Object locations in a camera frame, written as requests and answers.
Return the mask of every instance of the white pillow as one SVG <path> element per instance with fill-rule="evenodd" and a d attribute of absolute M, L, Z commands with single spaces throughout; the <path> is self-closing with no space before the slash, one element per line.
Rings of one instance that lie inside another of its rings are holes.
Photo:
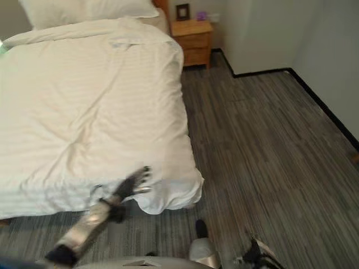
<path fill-rule="evenodd" d="M 121 17 L 153 18 L 159 13 L 152 0 L 84 0 L 87 20 Z"/>
<path fill-rule="evenodd" d="M 85 20 L 83 0 L 19 0 L 37 30 Z"/>

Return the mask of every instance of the small purple object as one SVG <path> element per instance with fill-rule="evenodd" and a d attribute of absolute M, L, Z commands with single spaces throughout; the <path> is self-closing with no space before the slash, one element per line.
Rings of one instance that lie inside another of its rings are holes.
<path fill-rule="evenodd" d="M 197 20 L 198 21 L 207 20 L 207 12 L 205 12 L 205 11 L 197 12 Z"/>

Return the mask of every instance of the white wall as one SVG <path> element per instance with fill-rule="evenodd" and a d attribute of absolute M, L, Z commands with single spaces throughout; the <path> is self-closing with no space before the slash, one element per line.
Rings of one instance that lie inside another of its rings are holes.
<path fill-rule="evenodd" d="M 228 0 L 223 50 L 234 73 L 290 67 L 319 0 Z"/>
<path fill-rule="evenodd" d="M 359 1 L 322 0 L 293 69 L 359 140 Z"/>
<path fill-rule="evenodd" d="M 212 24 L 214 28 L 213 32 L 213 48 L 220 48 L 223 44 L 223 21 L 224 21 L 224 9 L 227 0 L 168 0 L 169 11 L 171 20 L 176 20 L 176 5 L 178 4 L 190 4 L 191 18 L 196 18 L 198 11 L 206 11 L 207 13 L 219 13 L 221 14 L 220 22 Z"/>
<path fill-rule="evenodd" d="M 31 30 L 24 10 L 17 0 L 0 0 L 0 39 Z"/>

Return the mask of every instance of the white duvet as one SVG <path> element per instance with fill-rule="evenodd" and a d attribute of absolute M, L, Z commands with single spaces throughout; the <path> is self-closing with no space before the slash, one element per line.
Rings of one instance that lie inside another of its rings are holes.
<path fill-rule="evenodd" d="M 16 35 L 0 58 L 0 219 L 82 211 L 149 165 L 149 214 L 201 197 L 182 101 L 181 48 L 135 19 Z"/>

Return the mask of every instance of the bed headboard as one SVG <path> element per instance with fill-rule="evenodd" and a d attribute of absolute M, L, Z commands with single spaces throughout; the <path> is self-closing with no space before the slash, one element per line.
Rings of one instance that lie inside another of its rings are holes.
<path fill-rule="evenodd" d="M 153 0 L 153 4 L 164 11 L 167 16 L 167 20 L 169 21 L 168 0 Z"/>

